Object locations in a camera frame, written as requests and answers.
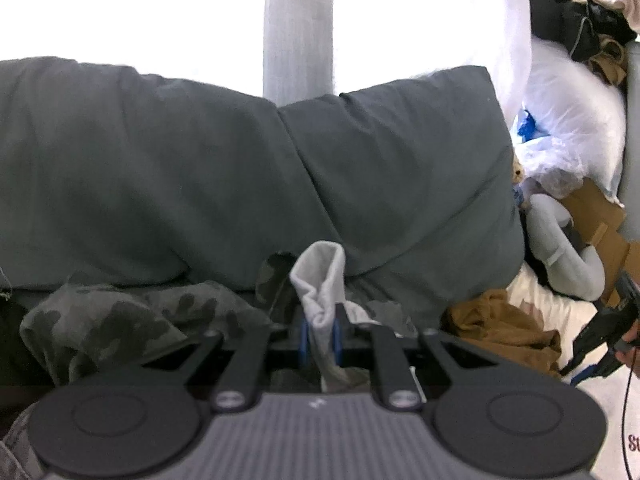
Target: logo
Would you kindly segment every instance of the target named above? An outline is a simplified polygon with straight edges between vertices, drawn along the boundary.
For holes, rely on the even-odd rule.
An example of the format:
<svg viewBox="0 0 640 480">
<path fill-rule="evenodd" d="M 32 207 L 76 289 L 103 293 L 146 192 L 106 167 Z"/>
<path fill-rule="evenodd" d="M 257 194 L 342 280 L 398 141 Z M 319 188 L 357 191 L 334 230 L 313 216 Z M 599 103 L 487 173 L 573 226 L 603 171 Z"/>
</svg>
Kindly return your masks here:
<svg viewBox="0 0 640 480">
<path fill-rule="evenodd" d="M 629 435 L 629 442 L 627 445 L 629 451 L 634 452 L 640 452 L 640 437 L 637 437 L 635 435 Z"/>
</svg>

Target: white curtain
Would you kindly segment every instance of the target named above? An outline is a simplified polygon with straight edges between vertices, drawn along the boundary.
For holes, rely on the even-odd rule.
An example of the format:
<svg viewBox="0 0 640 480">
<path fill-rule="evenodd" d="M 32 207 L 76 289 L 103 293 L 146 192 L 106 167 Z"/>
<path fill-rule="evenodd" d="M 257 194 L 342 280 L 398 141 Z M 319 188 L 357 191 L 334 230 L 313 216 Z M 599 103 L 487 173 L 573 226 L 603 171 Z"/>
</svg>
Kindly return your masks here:
<svg viewBox="0 0 640 480">
<path fill-rule="evenodd" d="M 0 0 L 0 59 L 128 64 L 279 105 L 472 62 L 490 70 L 507 117 L 530 65 L 525 7 L 528 0 Z"/>
<path fill-rule="evenodd" d="M 0 0 L 0 59 L 126 64 L 262 94 L 264 0 Z"/>
</svg>

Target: camouflage blanket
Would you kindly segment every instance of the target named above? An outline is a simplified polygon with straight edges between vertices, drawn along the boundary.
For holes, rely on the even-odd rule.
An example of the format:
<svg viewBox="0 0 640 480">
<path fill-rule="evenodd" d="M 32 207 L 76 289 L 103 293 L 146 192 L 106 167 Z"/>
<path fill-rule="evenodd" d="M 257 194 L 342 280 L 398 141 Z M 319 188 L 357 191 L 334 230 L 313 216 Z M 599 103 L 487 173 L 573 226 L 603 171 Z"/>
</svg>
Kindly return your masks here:
<svg viewBox="0 0 640 480">
<path fill-rule="evenodd" d="M 56 385 L 120 365 L 208 329 L 235 338 L 270 318 L 216 282 L 142 295 L 67 283 L 22 320 L 20 335 Z"/>
</svg>

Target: camouflage fabric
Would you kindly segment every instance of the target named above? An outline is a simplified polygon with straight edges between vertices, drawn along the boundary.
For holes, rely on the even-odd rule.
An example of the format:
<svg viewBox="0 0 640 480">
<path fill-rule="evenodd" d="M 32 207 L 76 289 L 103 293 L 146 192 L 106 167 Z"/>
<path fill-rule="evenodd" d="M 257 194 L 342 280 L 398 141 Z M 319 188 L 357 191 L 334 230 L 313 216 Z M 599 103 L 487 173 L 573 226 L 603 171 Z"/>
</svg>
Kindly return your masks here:
<svg viewBox="0 0 640 480">
<path fill-rule="evenodd" d="M 57 386 L 180 342 L 209 328 L 236 338 L 271 321 L 215 282 L 140 296 L 68 283 L 22 320 L 20 335 Z"/>
<path fill-rule="evenodd" d="M 294 309 L 300 303 L 289 273 L 297 257 L 290 253 L 275 253 L 260 266 L 255 283 L 255 301 L 271 320 L 289 324 Z"/>
<path fill-rule="evenodd" d="M 396 301 L 367 301 L 362 295 L 347 285 L 347 301 L 359 304 L 373 321 L 391 327 L 402 337 L 418 337 L 418 330 L 406 310 Z"/>
</svg>

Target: gray pillow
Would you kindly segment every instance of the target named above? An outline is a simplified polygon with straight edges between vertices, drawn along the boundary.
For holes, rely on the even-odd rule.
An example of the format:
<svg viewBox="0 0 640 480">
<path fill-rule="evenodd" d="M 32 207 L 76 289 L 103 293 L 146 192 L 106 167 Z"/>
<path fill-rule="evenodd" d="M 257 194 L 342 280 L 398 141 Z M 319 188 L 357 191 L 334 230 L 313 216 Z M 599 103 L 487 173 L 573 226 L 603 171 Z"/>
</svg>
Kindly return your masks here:
<svg viewBox="0 0 640 480">
<path fill-rule="evenodd" d="M 545 194 L 530 198 L 527 234 L 533 256 L 546 268 L 549 286 L 567 296 L 597 300 L 604 290 L 604 266 L 595 247 L 576 251 L 563 228 L 573 220 L 567 209 Z"/>
<path fill-rule="evenodd" d="M 277 108 L 132 68 L 0 62 L 0 266 L 253 290 L 278 251 L 339 242 L 350 285 L 414 323 L 507 286 L 524 260 L 513 148 L 485 68 Z"/>
</svg>

